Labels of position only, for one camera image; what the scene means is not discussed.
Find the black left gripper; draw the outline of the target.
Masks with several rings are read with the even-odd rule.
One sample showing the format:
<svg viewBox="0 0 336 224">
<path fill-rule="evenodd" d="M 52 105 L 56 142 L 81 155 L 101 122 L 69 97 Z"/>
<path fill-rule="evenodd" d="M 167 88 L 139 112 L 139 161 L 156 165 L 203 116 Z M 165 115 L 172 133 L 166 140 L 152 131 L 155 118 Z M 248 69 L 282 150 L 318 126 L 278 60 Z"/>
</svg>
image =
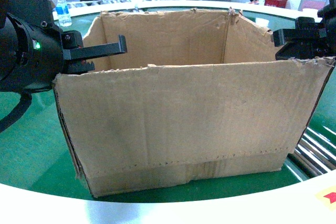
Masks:
<svg viewBox="0 0 336 224">
<path fill-rule="evenodd" d="M 84 47 L 79 31 L 36 26 L 7 14 L 7 91 L 43 92 L 59 73 L 82 74 L 94 69 L 92 59 L 127 53 L 119 41 Z"/>
</svg>

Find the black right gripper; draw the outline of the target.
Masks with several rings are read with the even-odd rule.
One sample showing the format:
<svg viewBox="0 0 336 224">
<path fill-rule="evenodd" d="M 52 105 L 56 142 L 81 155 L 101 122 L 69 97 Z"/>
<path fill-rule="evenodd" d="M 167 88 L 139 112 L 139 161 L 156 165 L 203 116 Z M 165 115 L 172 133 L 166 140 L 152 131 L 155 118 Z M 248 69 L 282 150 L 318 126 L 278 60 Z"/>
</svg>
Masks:
<svg viewBox="0 0 336 224">
<path fill-rule="evenodd" d="M 294 29 L 279 29 L 272 34 L 275 47 L 281 49 L 276 60 L 314 59 L 335 56 L 335 7 L 325 6 L 318 11 L 321 22 L 311 17 L 298 17 Z"/>
</svg>

